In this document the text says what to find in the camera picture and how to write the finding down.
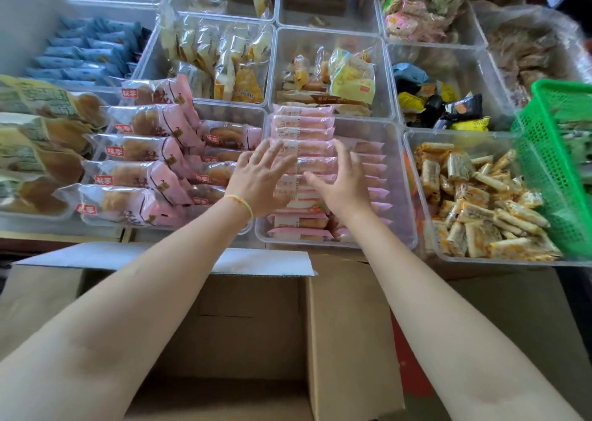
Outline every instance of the green plastic basket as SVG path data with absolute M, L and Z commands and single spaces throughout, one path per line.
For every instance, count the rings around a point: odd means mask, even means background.
M 516 143 L 523 173 L 543 192 L 539 211 L 551 222 L 550 238 L 564 253 L 592 257 L 590 199 L 557 128 L 558 121 L 592 120 L 592 86 L 540 80 L 532 93 L 511 128 L 534 145 Z

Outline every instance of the hand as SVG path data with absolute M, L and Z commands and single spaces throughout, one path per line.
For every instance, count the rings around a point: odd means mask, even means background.
M 356 153 L 350 153 L 345 145 L 335 139 L 337 149 L 337 179 L 327 184 L 310 171 L 305 171 L 307 182 L 313 186 L 339 220 L 347 224 L 347 219 L 361 211 L 371 211 L 370 195 L 362 161 Z
M 271 214 L 290 202 L 291 195 L 273 195 L 279 178 L 296 162 L 296 156 L 286 156 L 272 167 L 273 160 L 283 145 L 281 140 L 277 140 L 270 146 L 269 139 L 265 139 L 255 151 L 241 153 L 226 187 L 226 194 L 236 195 L 247 201 L 255 217 Z

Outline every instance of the forearm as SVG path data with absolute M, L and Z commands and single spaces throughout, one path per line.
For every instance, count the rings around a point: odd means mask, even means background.
M 240 203 L 223 199 L 154 245 L 2 362 L 3 387 L 26 366 L 36 379 L 28 382 L 29 388 L 17 388 L 19 394 L 37 390 L 55 402 L 55 410 L 64 395 L 74 395 L 78 404 L 64 419 L 92 419 L 88 413 L 100 415 L 98 419 L 122 417 L 216 260 L 248 219 Z M 48 406 L 43 406 L 45 419 L 54 419 L 47 416 Z M 85 413 L 76 412 L 77 407 Z
M 354 213 L 346 224 L 452 419 L 580 419 L 529 359 L 376 215 Z

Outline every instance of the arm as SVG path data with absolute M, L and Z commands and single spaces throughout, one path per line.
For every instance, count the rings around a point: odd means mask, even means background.
M 358 155 L 307 179 L 361 246 L 405 338 L 454 421 L 581 420 L 529 359 L 397 239 L 370 208 Z
M 273 197 L 287 157 L 281 142 L 243 153 L 227 188 L 255 216 Z M 122 419 L 140 384 L 194 303 L 216 260 L 251 215 L 223 198 L 55 316 L 0 363 L 4 419 Z

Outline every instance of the open cardboard box flap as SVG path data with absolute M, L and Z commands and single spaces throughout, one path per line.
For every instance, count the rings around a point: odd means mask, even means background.
M 22 309 L 12 310 L 4 327 L 10 319 L 25 327 L 32 316 L 27 298 L 35 292 L 19 276 L 41 273 L 42 257 L 38 266 L 14 267 L 0 310 L 13 300 Z M 294 257 L 276 256 L 275 275 L 293 270 Z M 372 269 L 329 254 L 310 254 L 310 264 L 314 277 L 252 276 L 244 268 L 242 275 L 211 275 L 126 419 L 368 421 L 402 410 L 389 306 Z M 74 294 L 72 281 L 60 291 Z M 40 327 L 39 317 L 33 318 Z

